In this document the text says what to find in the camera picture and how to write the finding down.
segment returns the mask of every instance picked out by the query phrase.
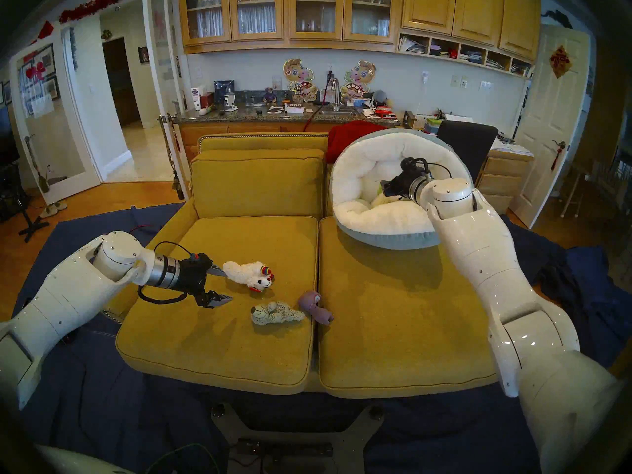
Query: granite countertop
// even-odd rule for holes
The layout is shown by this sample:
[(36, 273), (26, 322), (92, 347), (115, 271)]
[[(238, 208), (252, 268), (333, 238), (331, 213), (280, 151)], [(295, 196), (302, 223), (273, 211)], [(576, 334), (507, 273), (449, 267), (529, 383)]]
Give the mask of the granite countertop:
[[(218, 106), (217, 110), (213, 110), (206, 115), (200, 115), (197, 110), (187, 110), (184, 114), (176, 115), (174, 123), (176, 124), (189, 124), (189, 123), (225, 123), (225, 122), (297, 122), (305, 123), (312, 115), (313, 112), (304, 112), (302, 114), (266, 114), (269, 107), (246, 107), (244, 103), (236, 103), (237, 110), (234, 112), (228, 112), (224, 115), (220, 115), (223, 112), (224, 107)], [(311, 109), (316, 111), (318, 106), (310, 103), (305, 104), (305, 110)], [(261, 110), (262, 114), (257, 115), (257, 110)], [(374, 124), (383, 125), (386, 127), (397, 127), (401, 125), (401, 115), (397, 115), (398, 120), (388, 119), (368, 119), (362, 115), (321, 115), (320, 113), (314, 115), (312, 123), (315, 124), (343, 124), (351, 122), (352, 120), (366, 120)]]

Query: white plush lamb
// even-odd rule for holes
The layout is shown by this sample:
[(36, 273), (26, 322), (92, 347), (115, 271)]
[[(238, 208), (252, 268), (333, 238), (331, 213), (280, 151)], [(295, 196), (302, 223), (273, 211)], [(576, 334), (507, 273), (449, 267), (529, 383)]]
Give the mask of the white plush lamb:
[(263, 326), (270, 323), (282, 323), (285, 321), (301, 321), (305, 314), (293, 310), (285, 302), (270, 302), (268, 304), (253, 306), (250, 310), (252, 322)]
[(254, 292), (261, 292), (270, 287), (274, 278), (272, 270), (262, 264), (262, 262), (246, 263), (245, 265), (226, 262), (222, 270), (229, 280), (247, 285)]

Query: white pet bed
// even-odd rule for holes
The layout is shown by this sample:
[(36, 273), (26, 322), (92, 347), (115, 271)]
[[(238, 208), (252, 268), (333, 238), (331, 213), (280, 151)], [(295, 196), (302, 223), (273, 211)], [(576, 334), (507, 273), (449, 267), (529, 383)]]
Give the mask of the white pet bed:
[[(425, 158), (441, 164), (453, 178), (472, 182), (470, 172), (452, 148), (436, 137), (413, 130), (387, 129), (361, 137), (338, 157), (331, 173), (331, 196), (338, 226), (364, 243), (391, 250), (435, 246), (439, 237), (425, 208), (410, 200), (397, 200), (372, 207), (380, 180), (401, 173), (405, 157)], [(450, 178), (440, 166), (430, 165), (436, 179)]]

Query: navy blue cloth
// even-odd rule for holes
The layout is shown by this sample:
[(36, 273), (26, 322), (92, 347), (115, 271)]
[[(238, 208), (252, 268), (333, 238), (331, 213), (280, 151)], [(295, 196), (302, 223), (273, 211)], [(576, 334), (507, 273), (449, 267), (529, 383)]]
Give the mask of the navy blue cloth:
[(600, 246), (562, 246), (501, 216), (514, 239), (518, 263), (531, 285), (559, 302), (573, 321), (581, 352), (610, 367), (632, 336), (632, 295), (608, 276)]
[[(60, 223), (37, 257), (16, 309), (82, 244), (113, 230), (151, 224), (134, 232), (146, 244), (178, 207), (132, 208)], [(141, 374), (116, 351), (118, 329), (99, 314), (70, 344), (58, 344), (45, 359), (40, 384), (20, 414), (34, 442), (98, 457), (133, 472), (144, 472), (163, 454), (199, 442), (224, 472), (228, 445), (211, 419), (215, 404), (231, 403), (252, 429), (324, 432), (344, 430), (373, 403), (316, 393), (244, 393)], [(508, 466), (515, 473), (539, 472), (519, 401), (504, 396), (498, 384), (378, 403), (385, 418), (365, 449), (367, 473), (489, 473), (506, 472)], [(192, 447), (169, 456), (152, 472), (173, 470), (212, 473), (214, 468), (201, 449)]]

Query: cartoon cutout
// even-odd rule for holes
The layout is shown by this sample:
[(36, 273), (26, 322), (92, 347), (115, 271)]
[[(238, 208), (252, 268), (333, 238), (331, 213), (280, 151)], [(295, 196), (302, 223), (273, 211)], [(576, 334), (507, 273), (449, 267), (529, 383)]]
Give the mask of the cartoon cutout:
[(361, 60), (351, 71), (347, 71), (344, 80), (347, 82), (340, 88), (341, 102), (346, 104), (356, 98), (362, 98), (364, 93), (371, 91), (368, 84), (375, 78), (377, 69), (372, 62)]
[(301, 59), (289, 59), (283, 65), (283, 73), (292, 90), (303, 102), (313, 102), (318, 88), (311, 81), (314, 72), (301, 64)]

